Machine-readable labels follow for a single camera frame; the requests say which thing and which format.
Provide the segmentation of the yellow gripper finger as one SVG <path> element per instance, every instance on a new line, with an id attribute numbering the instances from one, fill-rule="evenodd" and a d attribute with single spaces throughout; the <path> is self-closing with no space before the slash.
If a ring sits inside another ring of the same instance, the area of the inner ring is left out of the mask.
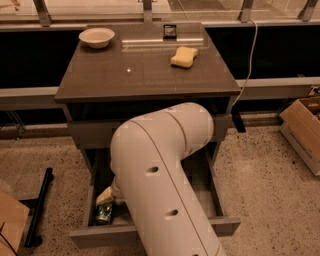
<path id="1" fill-rule="evenodd" d="M 96 206 L 100 206 L 114 200 L 112 188 L 107 187 L 96 199 Z"/>

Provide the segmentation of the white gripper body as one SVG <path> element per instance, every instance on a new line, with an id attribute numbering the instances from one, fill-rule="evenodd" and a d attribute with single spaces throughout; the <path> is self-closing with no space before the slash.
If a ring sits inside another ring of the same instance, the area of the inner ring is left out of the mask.
<path id="1" fill-rule="evenodd" d="M 115 204 L 124 204 L 125 198 L 120 190 L 120 187 L 117 184 L 117 180 L 113 179 L 111 184 L 111 194 Z"/>

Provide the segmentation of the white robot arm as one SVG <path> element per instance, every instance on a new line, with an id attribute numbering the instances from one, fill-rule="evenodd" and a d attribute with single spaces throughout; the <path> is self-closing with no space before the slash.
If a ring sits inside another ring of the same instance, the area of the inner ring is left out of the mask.
<path id="1" fill-rule="evenodd" d="M 112 193 L 125 201 L 148 256 L 226 256 L 181 165 L 213 131 L 196 103 L 135 117 L 115 131 Z"/>

